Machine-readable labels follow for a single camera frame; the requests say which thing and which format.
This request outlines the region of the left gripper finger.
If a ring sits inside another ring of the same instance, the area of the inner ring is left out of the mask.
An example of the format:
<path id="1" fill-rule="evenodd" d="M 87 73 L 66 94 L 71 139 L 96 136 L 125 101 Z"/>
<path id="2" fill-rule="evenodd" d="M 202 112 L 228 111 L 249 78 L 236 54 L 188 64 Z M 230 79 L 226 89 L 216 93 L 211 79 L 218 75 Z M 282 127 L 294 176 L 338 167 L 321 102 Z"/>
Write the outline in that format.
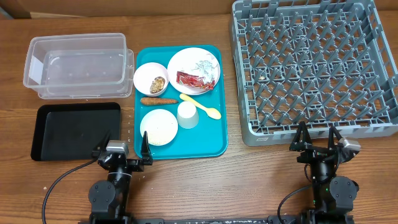
<path id="1" fill-rule="evenodd" d="M 104 137 L 102 138 L 102 140 L 93 148 L 92 152 L 91 152 L 91 156 L 92 157 L 99 157 L 101 152 L 105 151 L 106 146 L 109 143 L 111 137 L 111 131 L 108 131 Z"/>
<path id="2" fill-rule="evenodd" d="M 141 144 L 141 156 L 145 166 L 151 166 L 153 164 L 152 153 L 150 151 L 147 131 L 144 131 L 143 141 Z"/>

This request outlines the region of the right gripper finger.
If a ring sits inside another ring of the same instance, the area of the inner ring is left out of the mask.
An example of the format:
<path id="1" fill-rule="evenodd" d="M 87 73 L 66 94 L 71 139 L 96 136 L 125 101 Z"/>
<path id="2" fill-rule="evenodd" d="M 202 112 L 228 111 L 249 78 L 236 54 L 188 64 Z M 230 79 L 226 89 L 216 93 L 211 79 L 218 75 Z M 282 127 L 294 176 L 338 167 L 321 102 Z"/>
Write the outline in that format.
<path id="1" fill-rule="evenodd" d="M 299 122 L 297 132 L 290 144 L 290 151 L 302 152 L 308 150 L 312 146 L 312 139 L 308 132 L 306 123 L 304 121 Z"/>
<path id="2" fill-rule="evenodd" d="M 328 134 L 328 148 L 329 148 L 329 150 L 332 150 L 334 145 L 335 145 L 334 138 L 336 138 L 339 141 L 342 138 L 342 136 L 341 136 L 339 131 L 334 126 L 331 126 L 329 128 L 329 134 Z"/>

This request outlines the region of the white rice bowl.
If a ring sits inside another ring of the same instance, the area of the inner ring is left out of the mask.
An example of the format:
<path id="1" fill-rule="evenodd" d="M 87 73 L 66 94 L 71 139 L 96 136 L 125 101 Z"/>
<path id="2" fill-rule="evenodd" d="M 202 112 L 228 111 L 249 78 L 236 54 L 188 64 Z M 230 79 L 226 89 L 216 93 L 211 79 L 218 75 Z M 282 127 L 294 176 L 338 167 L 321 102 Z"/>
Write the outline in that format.
<path id="1" fill-rule="evenodd" d="M 148 112 L 140 123 L 141 136 L 147 133 L 148 143 L 153 146 L 163 146 L 170 143 L 177 135 L 178 123 L 176 117 L 164 109 Z"/>

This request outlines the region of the white plastic cup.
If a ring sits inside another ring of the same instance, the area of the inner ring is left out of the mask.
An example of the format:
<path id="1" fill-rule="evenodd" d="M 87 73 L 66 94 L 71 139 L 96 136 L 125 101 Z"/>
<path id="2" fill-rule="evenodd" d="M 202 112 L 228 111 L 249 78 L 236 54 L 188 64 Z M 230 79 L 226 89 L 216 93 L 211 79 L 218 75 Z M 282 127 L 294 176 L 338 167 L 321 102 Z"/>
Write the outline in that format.
<path id="1" fill-rule="evenodd" d="M 189 102 L 183 101 L 177 108 L 178 124 L 184 129 L 192 129 L 199 122 L 197 107 Z"/>

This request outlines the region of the small pink bowl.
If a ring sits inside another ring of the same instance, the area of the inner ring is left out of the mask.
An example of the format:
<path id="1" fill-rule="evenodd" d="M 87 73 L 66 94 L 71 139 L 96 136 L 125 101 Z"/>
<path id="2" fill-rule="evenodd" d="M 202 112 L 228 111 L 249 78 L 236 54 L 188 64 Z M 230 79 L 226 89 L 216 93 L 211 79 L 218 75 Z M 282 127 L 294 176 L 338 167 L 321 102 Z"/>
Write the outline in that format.
<path id="1" fill-rule="evenodd" d="M 150 92 L 150 86 L 156 77 L 163 77 L 165 79 L 165 85 L 162 91 L 152 94 Z M 137 91 L 146 96 L 155 97 L 160 96 L 166 90 L 167 85 L 169 84 L 169 76 L 167 69 L 163 65 L 155 62 L 149 62 L 141 65 L 135 71 L 133 82 Z"/>

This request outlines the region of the red snack wrapper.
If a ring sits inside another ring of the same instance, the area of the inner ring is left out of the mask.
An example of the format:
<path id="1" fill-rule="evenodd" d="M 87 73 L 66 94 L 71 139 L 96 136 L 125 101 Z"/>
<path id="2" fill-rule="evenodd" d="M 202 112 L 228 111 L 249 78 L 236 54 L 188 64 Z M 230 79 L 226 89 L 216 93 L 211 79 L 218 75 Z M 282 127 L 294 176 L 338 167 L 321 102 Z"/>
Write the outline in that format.
<path id="1" fill-rule="evenodd" d="M 212 90 L 214 89 L 215 86 L 215 81 L 212 80 L 210 82 L 205 81 L 205 77 L 200 77 L 196 75 L 190 75 L 188 73 L 184 72 L 177 72 L 177 83 L 192 87 L 192 88 L 198 88 L 202 90 Z"/>

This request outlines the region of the white tissue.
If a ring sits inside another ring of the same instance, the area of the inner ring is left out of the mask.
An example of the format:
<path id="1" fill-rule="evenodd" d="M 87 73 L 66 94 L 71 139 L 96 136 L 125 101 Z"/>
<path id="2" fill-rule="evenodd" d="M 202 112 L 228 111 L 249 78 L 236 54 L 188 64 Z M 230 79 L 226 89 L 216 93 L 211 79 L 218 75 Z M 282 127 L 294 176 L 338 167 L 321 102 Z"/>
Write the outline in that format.
<path id="1" fill-rule="evenodd" d="M 217 73 L 217 64 L 209 60 L 195 62 L 192 72 L 194 75 L 204 78 L 206 82 L 215 79 Z"/>

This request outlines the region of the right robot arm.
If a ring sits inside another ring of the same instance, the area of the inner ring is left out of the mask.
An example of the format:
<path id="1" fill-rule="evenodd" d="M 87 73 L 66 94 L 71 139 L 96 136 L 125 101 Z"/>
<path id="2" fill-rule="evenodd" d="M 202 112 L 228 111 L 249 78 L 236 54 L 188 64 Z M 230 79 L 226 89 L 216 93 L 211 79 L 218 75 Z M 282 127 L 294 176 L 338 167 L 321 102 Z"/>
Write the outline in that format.
<path id="1" fill-rule="evenodd" d="M 359 185 L 344 176 L 336 174 L 340 164 L 352 160 L 361 150 L 359 142 L 347 139 L 331 126 L 327 147 L 315 146 L 307 125 L 301 121 L 296 135 L 289 147 L 300 155 L 297 162 L 310 168 L 306 178 L 310 185 L 294 193 L 311 188 L 313 190 L 313 208 L 302 212 L 296 223 L 353 223 L 347 213 L 353 210 Z"/>

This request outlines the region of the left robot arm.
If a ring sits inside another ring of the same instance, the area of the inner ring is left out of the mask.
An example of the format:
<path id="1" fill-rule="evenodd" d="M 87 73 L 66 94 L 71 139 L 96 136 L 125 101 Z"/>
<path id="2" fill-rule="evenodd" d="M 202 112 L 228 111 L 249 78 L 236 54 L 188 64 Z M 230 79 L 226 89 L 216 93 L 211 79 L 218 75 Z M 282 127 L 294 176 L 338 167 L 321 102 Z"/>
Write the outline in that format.
<path id="1" fill-rule="evenodd" d="M 128 158 L 127 142 L 111 140 L 110 133 L 93 149 L 92 156 L 106 171 L 106 180 L 94 183 L 88 194 L 91 203 L 90 223 L 137 223 L 126 211 L 132 174 L 144 171 L 153 163 L 148 136 L 144 133 L 141 159 Z"/>

